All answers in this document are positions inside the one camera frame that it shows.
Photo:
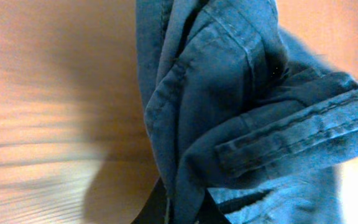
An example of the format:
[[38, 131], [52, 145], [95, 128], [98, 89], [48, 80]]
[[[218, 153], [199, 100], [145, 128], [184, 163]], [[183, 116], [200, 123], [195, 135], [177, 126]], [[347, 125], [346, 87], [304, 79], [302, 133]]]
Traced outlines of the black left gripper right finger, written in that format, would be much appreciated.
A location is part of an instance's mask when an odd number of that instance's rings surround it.
[[206, 191], [194, 224], [231, 224], [219, 210], [211, 194]]

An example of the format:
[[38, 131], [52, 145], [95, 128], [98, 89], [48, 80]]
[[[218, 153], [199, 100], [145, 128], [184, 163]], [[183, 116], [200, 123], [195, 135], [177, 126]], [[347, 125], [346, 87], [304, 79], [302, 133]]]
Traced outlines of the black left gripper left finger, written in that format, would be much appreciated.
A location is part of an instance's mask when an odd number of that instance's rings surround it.
[[131, 224], [169, 224], [170, 199], [161, 180], [155, 183], [144, 207]]

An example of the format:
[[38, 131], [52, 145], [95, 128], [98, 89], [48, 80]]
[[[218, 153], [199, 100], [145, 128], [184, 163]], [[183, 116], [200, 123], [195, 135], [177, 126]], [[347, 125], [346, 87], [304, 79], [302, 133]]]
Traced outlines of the navy blue shorts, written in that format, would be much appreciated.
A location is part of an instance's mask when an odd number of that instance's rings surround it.
[[170, 199], [208, 191], [231, 223], [342, 223], [337, 164], [358, 157], [358, 82], [278, 24], [271, 0], [137, 0], [144, 122]]

